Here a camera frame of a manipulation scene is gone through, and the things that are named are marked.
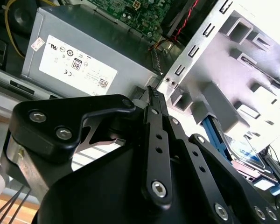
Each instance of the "blue drive bracket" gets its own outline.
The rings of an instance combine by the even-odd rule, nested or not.
[[[211,125],[210,119],[212,117],[208,116],[202,121],[202,126],[205,129],[205,132],[207,136],[209,137],[210,143],[213,147],[215,147],[219,153],[231,164],[231,162],[227,159],[227,156],[225,154],[225,151],[227,150],[227,147],[223,141],[220,141],[218,138],[213,126]]]

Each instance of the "yellow wire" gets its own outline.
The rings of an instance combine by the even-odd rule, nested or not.
[[[6,26],[6,30],[7,30],[7,34],[8,34],[8,37],[10,39],[10,42],[11,44],[13,45],[15,51],[18,53],[19,56],[21,56],[22,58],[25,58],[24,55],[22,55],[20,53],[20,51],[18,50],[17,46],[15,45],[14,43],[14,40],[13,40],[13,36],[11,34],[11,31],[10,31],[10,28],[9,28],[9,23],[8,23],[8,11],[9,11],[9,8],[10,6],[15,2],[16,0],[10,0],[7,4],[6,4],[6,9],[5,9],[5,12],[4,12],[4,21],[5,21],[5,26]],[[51,5],[51,6],[56,6],[53,2],[50,2],[48,0],[42,0],[43,2]]]
[[[54,4],[53,2],[50,2],[49,0],[42,0],[43,2],[47,3],[50,6],[57,6],[56,4]]]

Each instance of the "metal bolt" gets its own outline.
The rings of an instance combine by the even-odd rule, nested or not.
[[[272,210],[266,207],[266,211],[273,220],[277,221],[277,216],[275,215],[275,213],[272,212]]]
[[[224,221],[228,220],[228,213],[222,205],[215,203],[215,211],[221,219]]]
[[[172,118],[173,123],[175,123],[176,125],[179,124],[178,120],[176,120],[175,118]]]
[[[154,114],[159,114],[159,112],[157,112],[155,109],[151,109],[151,111],[152,111]]]
[[[65,127],[58,128],[56,131],[56,135],[62,140],[68,140],[72,137],[70,130]]]
[[[262,220],[265,220],[265,219],[266,219],[265,214],[262,212],[262,210],[260,210],[259,207],[254,206],[254,210],[255,210],[256,214],[257,214]]]
[[[165,186],[158,181],[154,181],[153,184],[151,185],[153,192],[158,196],[158,197],[165,197],[166,196],[166,188]]]
[[[204,139],[203,139],[203,137],[198,136],[197,138],[198,138],[198,140],[199,140],[201,143],[204,143]]]
[[[46,121],[47,117],[42,112],[34,111],[29,114],[30,119],[36,123],[42,123]]]

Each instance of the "red wire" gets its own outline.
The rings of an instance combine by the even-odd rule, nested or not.
[[[189,18],[190,18],[190,16],[191,16],[191,14],[192,14],[192,11],[193,11],[193,9],[196,7],[198,1],[199,1],[199,0],[196,0],[195,3],[192,5],[191,9],[189,10],[189,13],[188,13],[187,18],[186,18],[185,21],[183,22],[182,27],[179,28],[177,34],[175,35],[174,39],[175,39],[176,41],[177,41],[177,37],[178,37],[178,35],[181,33],[182,29],[184,29],[184,27],[186,26],[186,24],[187,24],[187,22],[188,22],[188,20],[189,20]]]

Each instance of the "sticker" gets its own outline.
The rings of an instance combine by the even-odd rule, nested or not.
[[[42,38],[37,38],[36,41],[31,45],[32,49],[34,51],[38,51],[39,48],[45,43],[45,41],[42,40]]]
[[[117,71],[49,35],[39,70],[91,96],[105,95]]]

